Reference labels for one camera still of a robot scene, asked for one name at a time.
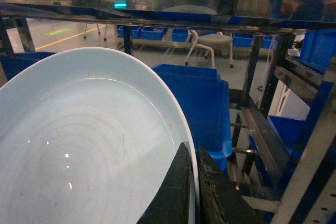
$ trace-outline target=blue storage crate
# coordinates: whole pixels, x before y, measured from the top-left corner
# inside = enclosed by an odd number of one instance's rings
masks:
[[[233,34],[234,47],[251,47],[253,34]]]
[[[15,59],[0,55],[0,62],[4,69],[7,80],[10,80],[21,71],[34,63],[55,54],[54,52],[24,52],[16,54]]]
[[[228,83],[220,79],[215,69],[162,64],[153,70],[180,104],[195,149],[204,146],[224,171],[232,153]]]
[[[172,41],[185,42],[188,39],[188,30],[174,29],[172,31]]]
[[[272,36],[267,36],[267,37],[262,38],[261,47],[262,48],[269,48],[272,44],[272,39],[273,39]]]
[[[336,29],[308,31],[303,41],[300,62],[325,72],[336,55]]]
[[[153,68],[155,72],[182,74],[185,76],[221,80],[220,73],[215,68],[196,68],[191,66],[160,64]]]
[[[144,27],[141,30],[141,35],[143,39],[161,40],[163,37],[163,29],[154,27]]]
[[[140,39],[141,27],[140,26],[132,26],[131,30],[132,30],[133,39]],[[119,27],[118,32],[119,32],[119,37],[123,38],[124,37],[124,26]]]

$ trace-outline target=metal shelf frame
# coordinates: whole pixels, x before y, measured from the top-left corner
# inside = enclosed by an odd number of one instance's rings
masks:
[[[330,148],[335,145],[336,136],[336,71],[333,64],[325,74],[314,72],[302,66],[294,58],[287,55],[288,46],[294,34],[303,33],[307,29],[323,29],[336,27],[336,14],[322,9],[316,15],[298,15],[298,13],[282,13],[284,0],[125,0],[126,6],[115,8],[117,0],[2,0],[0,3],[0,30],[3,36],[3,47],[9,57],[13,50],[6,36],[6,25],[3,18],[16,18],[16,25],[25,50],[34,51],[25,18],[44,18],[72,20],[77,22],[93,22],[125,25],[125,51],[132,54],[132,25],[211,29],[217,31],[254,34],[254,41],[246,69],[245,83],[242,90],[230,90],[230,108],[239,110],[233,131],[234,153],[228,159],[228,173],[233,184],[244,199],[255,209],[273,212],[272,224],[306,223],[318,221],[328,223],[335,212],[335,166],[330,166],[329,177],[320,181],[320,191],[309,209],[300,211],[306,202],[305,194],[311,184],[319,180],[324,163],[328,159]],[[302,0],[321,4],[324,0]],[[191,5],[186,13],[165,11],[169,7]],[[209,15],[201,11],[199,6],[216,11],[217,15]],[[263,36],[277,35],[276,47],[267,74],[260,106],[255,105],[249,93],[251,89],[256,63],[260,54]],[[299,146],[302,156],[293,160],[283,142],[267,122],[267,116],[278,80],[284,82],[307,105],[311,106],[311,133],[302,137],[304,144]],[[241,128],[248,128],[257,150],[237,148]],[[236,153],[246,154],[242,171],[238,170]],[[264,185],[262,172],[257,167],[261,186],[251,185],[249,173],[256,157],[260,157],[269,175],[272,187]],[[286,190],[279,191],[278,185],[289,162],[296,163],[296,169]]]

